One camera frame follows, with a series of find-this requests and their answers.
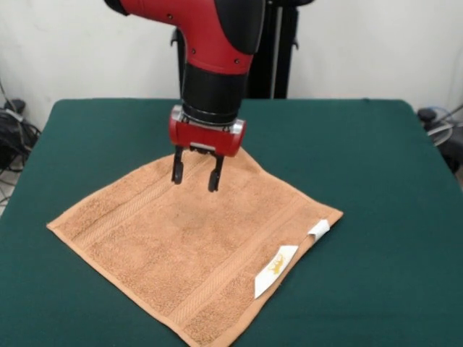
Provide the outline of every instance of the towel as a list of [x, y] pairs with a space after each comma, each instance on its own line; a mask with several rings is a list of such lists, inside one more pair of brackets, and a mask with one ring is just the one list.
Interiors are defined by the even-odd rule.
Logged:
[[180, 185], [171, 182], [169, 155], [47, 226], [188, 345], [228, 346], [326, 232], [320, 222], [329, 228], [342, 212], [270, 175], [243, 149], [225, 160], [214, 193], [215, 159], [185, 152], [183, 161]]

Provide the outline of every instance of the table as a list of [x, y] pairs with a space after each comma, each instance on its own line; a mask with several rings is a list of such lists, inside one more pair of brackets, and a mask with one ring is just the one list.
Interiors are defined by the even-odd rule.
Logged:
[[[0, 220], [0, 346], [183, 346], [46, 223], [173, 152], [177, 100], [61, 100]], [[345, 212], [236, 346], [460, 346], [463, 194], [400, 100], [246, 100], [244, 148]]]

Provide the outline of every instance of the black stand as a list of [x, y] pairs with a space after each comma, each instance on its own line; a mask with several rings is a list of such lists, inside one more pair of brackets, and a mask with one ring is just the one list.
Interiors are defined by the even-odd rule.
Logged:
[[[314, 0], [269, 0], [259, 51], [254, 55], [247, 81], [246, 98], [285, 99], [288, 93], [292, 48], [297, 45], [298, 6]], [[174, 31], [171, 44], [177, 42], [179, 84], [182, 90], [185, 44], [182, 33]]]

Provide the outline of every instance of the cable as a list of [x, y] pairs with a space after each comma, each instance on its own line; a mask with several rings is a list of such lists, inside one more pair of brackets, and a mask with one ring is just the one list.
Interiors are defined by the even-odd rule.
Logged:
[[463, 110], [463, 104], [461, 104], [460, 106], [458, 106], [457, 108], [455, 108], [455, 109], [450, 113], [450, 116], [453, 116], [454, 114], [459, 113], [461, 110]]
[[4, 197], [2, 200], [0, 200], [0, 204], [5, 202], [5, 201], [8, 201], [10, 197]]
[[7, 103], [13, 108], [14, 112], [17, 112], [16, 106], [13, 104], [13, 102], [8, 99], [7, 94], [5, 93], [5, 88], [3, 88], [3, 85], [1, 83], [1, 78], [0, 78], [0, 92], [3, 95], [4, 99], [7, 101]]
[[450, 114], [450, 111], [447, 110], [446, 108], [444, 107], [440, 107], [440, 106], [430, 106], [430, 107], [427, 107], [431, 110], [434, 110], [434, 111], [442, 111], [445, 113], [445, 117], [447, 117], [449, 114]]
[[449, 141], [450, 138], [451, 138], [451, 136], [452, 136], [453, 134], [454, 134], [454, 129], [453, 129], [453, 128], [450, 128], [450, 129], [447, 131], [447, 135], [446, 135], [443, 139], [441, 139], [441, 140], [439, 140], [439, 141], [435, 141], [435, 142], [434, 142], [434, 145], [435, 145], [436, 147], [439, 147], [440, 145], [442, 145], [442, 144], [444, 144], [445, 142]]
[[[40, 135], [20, 114], [0, 108], [0, 170], [21, 172]], [[12, 168], [17, 159], [22, 167]]]
[[3, 197], [7, 197], [7, 195], [5, 194], [5, 191], [0, 187], [0, 193], [3, 195]]
[[3, 179], [0, 179], [0, 183], [3, 183], [3, 184], [6, 184], [7, 186], [11, 186], [11, 187], [15, 187], [16, 184], [12, 183], [12, 182], [7, 182], [7, 181], [4, 181]]
[[454, 127], [453, 124], [450, 124], [450, 123], [448, 123], [448, 122], [446, 122], [446, 121], [444, 122], [444, 124], [445, 124], [445, 125], [443, 125], [442, 127], [435, 128], [435, 129], [430, 130], [430, 131], [428, 132], [428, 136], [433, 136], [433, 135], [435, 135], [435, 134], [438, 134], [439, 132], [444, 132], [444, 131], [449, 130], [449, 129], [451, 129], [451, 128]]

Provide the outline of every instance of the white label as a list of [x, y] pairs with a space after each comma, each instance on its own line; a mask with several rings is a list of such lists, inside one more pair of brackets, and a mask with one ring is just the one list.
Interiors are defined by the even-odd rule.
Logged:
[[313, 235], [315, 237], [315, 242], [317, 242], [329, 230], [330, 230], [330, 223], [328, 223], [326, 219], [322, 219], [312, 229], [309, 230], [308, 234]]
[[298, 246], [281, 246], [276, 256], [260, 271], [254, 280], [254, 299], [265, 292], [283, 273], [296, 254]]

